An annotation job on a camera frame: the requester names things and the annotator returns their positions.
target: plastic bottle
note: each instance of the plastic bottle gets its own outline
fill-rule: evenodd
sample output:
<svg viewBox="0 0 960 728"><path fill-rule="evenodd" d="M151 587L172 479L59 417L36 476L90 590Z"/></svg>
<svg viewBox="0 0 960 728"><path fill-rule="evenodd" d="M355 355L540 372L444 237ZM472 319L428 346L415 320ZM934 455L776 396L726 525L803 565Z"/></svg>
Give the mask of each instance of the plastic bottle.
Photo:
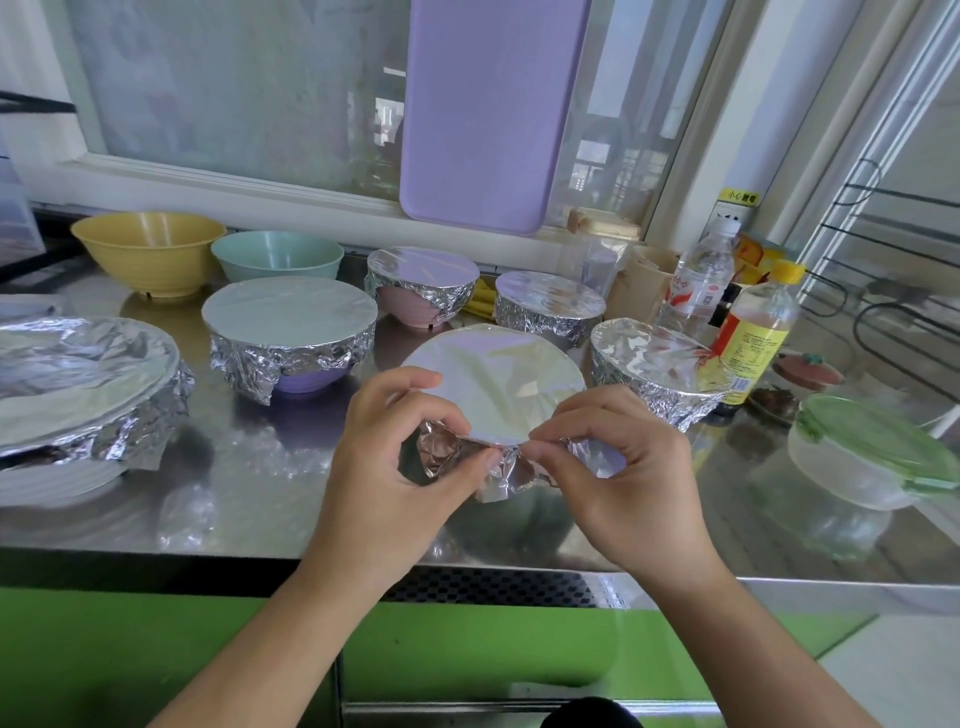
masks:
<svg viewBox="0 0 960 728"><path fill-rule="evenodd" d="M712 347L736 376L733 391L713 410L715 417L731 417L746 401L797 321L800 305L792 286L804 273L803 265L778 260L770 280L745 288L736 297Z"/></svg>
<svg viewBox="0 0 960 728"><path fill-rule="evenodd" d="M696 339L733 278L733 239L740 223L718 217L707 234L684 253L670 280L657 323Z"/></svg>

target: yellow bottle cap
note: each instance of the yellow bottle cap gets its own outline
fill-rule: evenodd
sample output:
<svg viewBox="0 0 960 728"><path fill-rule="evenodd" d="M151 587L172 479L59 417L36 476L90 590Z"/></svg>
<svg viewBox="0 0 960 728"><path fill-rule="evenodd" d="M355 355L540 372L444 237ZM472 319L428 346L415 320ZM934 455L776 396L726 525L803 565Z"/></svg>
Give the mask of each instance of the yellow bottle cap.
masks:
<svg viewBox="0 0 960 728"><path fill-rule="evenodd" d="M774 269L770 272L770 280L777 283L793 285L799 283L806 274L806 266L800 263L794 263L792 260L778 260L774 263Z"/></svg>

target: aluminum foil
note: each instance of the aluminum foil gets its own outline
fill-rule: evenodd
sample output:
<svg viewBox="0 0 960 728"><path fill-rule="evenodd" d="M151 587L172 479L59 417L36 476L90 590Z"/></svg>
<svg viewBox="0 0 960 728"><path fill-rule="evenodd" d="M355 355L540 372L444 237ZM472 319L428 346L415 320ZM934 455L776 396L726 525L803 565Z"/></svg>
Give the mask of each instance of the aluminum foil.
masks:
<svg viewBox="0 0 960 728"><path fill-rule="evenodd" d="M376 302L338 280L245 280L206 300L210 367L234 391L269 404L281 376L348 371L373 346Z"/></svg>
<svg viewBox="0 0 960 728"><path fill-rule="evenodd" d="M720 357L689 336L633 319L610 319L590 336L595 384L626 384L680 432L732 387Z"/></svg>
<svg viewBox="0 0 960 728"><path fill-rule="evenodd" d="M548 273L511 271L496 280L493 318L502 327L545 335L561 349L583 343L607 304L582 283Z"/></svg>
<svg viewBox="0 0 960 728"><path fill-rule="evenodd" d="M480 269L454 253L400 246L373 251L364 287L376 298L384 286L406 288L440 309L437 323L452 319L473 295Z"/></svg>
<svg viewBox="0 0 960 728"><path fill-rule="evenodd" d="M174 340L133 319L6 324L0 362L0 468L108 460L156 470L194 385Z"/></svg>
<svg viewBox="0 0 960 728"><path fill-rule="evenodd" d="M626 464L623 455L597 440L569 441L564 444L567 451L597 477L615 475ZM430 477L441 477L471 455L490 447L498 446L459 436L441 423L420 424L417 450L423 471ZM483 487L474 494L481 503L506 500L534 486L556 487L557 483L550 473L538 463L525 458L519 445L501 447L501 451L503 456L500 462L487 475Z"/></svg>
<svg viewBox="0 0 960 728"><path fill-rule="evenodd" d="M536 335L480 324L435 336L404 363L441 372L444 380L431 394L456 403L472 425L468 437L440 423L420 426L418 450L428 475L443 475L473 453L494 447L503 457L476 495L481 502L552 484L519 446L561 401L584 389L569 357Z"/></svg>

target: cabinet door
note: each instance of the cabinet door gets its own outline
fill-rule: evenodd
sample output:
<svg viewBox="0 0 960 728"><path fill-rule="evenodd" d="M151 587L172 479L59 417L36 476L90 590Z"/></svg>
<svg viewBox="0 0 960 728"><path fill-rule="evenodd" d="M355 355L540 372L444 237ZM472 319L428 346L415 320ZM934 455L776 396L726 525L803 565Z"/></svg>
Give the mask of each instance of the cabinet door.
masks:
<svg viewBox="0 0 960 728"><path fill-rule="evenodd" d="M262 599L0 589L0 725L143 726ZM334 725L324 683L304 724Z"/></svg>
<svg viewBox="0 0 960 728"><path fill-rule="evenodd" d="M816 657L867 619L780 617ZM710 698L663 615L637 610L384 603L350 638L344 665L347 700L521 697L516 683L590 686L616 698Z"/></svg>

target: frosted window glass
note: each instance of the frosted window glass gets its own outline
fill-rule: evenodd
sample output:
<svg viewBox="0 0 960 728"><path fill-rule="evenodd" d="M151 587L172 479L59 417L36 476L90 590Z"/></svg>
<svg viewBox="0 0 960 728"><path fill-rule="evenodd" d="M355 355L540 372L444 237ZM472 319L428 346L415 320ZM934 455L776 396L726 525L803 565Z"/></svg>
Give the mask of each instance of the frosted window glass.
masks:
<svg viewBox="0 0 960 728"><path fill-rule="evenodd" d="M91 151L396 199L409 0L54 2Z"/></svg>

